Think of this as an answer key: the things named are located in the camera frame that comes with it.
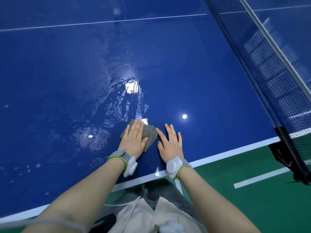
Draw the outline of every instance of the person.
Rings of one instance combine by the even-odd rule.
[[[138,159],[147,142],[147,138],[142,140],[143,127],[141,120],[135,120],[131,128],[127,125],[118,150],[126,149],[126,153]],[[168,139],[161,130],[156,129],[162,141],[158,142],[161,158],[165,163],[176,157],[184,159],[181,133],[176,134],[173,125],[165,124],[165,128]],[[37,219],[63,219],[82,225],[86,232],[90,231],[99,215],[105,214],[102,212],[103,206],[124,169],[122,158],[108,159],[96,171],[54,200]],[[167,179],[147,183],[146,198],[140,198],[143,197],[140,187],[128,188],[115,204],[131,202],[112,207],[117,211],[117,216],[112,224],[107,221],[111,225],[109,232],[260,232],[238,208],[213,189],[190,166],[182,167],[178,178],[193,205]],[[29,225],[23,231],[36,232],[62,233],[77,230],[48,223]]]

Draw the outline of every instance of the finger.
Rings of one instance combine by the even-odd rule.
[[[171,124],[169,127],[170,127],[170,129],[172,130],[173,140],[176,141],[176,142],[178,142],[178,141],[177,141],[177,136],[176,136],[176,132],[175,132],[174,126]]]
[[[129,136],[132,136],[133,135],[133,132],[134,132],[134,128],[135,128],[135,125],[137,124],[137,120],[134,121],[133,125],[131,126],[131,129],[128,133]]]
[[[137,123],[136,123],[136,125],[134,127],[134,130],[133,130],[133,136],[134,137],[137,137],[137,134],[138,134],[138,131],[139,131],[139,127],[140,127],[141,124],[142,124],[142,120],[138,119]]]
[[[140,126],[139,126],[139,130],[138,130],[138,133],[137,133],[137,138],[140,138],[140,140],[142,140],[142,132],[144,130],[144,122],[141,121],[140,123]]]
[[[148,141],[148,137],[146,137],[146,138],[144,138],[144,139],[142,140],[142,145],[141,145],[141,148],[142,148],[142,149],[145,148],[145,146],[146,146],[146,144],[147,144],[147,141]]]
[[[183,145],[183,139],[180,132],[178,133],[178,144]]]
[[[173,133],[172,133],[171,128],[167,125],[167,123],[164,126],[166,128],[167,134],[169,135],[169,141],[172,141],[173,140]]]
[[[160,154],[161,152],[164,152],[164,147],[161,141],[158,142],[158,149],[159,149]]]
[[[163,132],[161,132],[160,129],[156,128],[156,131],[157,131],[157,133],[158,133],[158,135],[159,135],[159,137],[161,138],[161,140],[162,140],[163,143],[164,143],[164,142],[168,142],[168,140],[166,139],[166,136],[163,134]]]
[[[126,125],[126,129],[125,129],[123,137],[126,137],[128,135],[129,130],[130,130],[130,125],[128,124],[128,125]]]

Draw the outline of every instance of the hand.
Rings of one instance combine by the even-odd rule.
[[[176,132],[173,125],[168,126],[167,124],[165,124],[165,128],[169,135],[169,140],[166,139],[165,135],[163,134],[163,132],[160,131],[160,129],[156,128],[156,131],[163,142],[163,144],[161,141],[158,142],[158,149],[160,151],[160,156],[162,160],[167,163],[168,161],[174,159],[177,156],[183,159],[183,139],[181,138],[180,132],[178,133],[177,140]]]
[[[120,142],[118,150],[126,149],[126,152],[135,156],[136,159],[142,154],[144,150],[148,137],[142,140],[142,131],[144,129],[144,122],[141,119],[135,120],[131,129],[130,125],[126,126],[124,136]]]

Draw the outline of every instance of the forearm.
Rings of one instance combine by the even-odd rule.
[[[124,169],[124,162],[120,158],[111,158],[95,172],[81,180],[65,193],[60,195],[40,215],[40,218],[61,218],[79,223],[88,231],[96,217],[102,210],[113,186]],[[25,232],[67,232],[68,229],[55,228],[60,226],[46,226],[43,229],[31,226]]]
[[[208,232],[259,232],[238,208],[212,188],[193,168],[183,168],[179,179]]]

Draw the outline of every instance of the mesh net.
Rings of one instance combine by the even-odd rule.
[[[311,161],[311,102],[239,0],[207,0],[299,155]]]

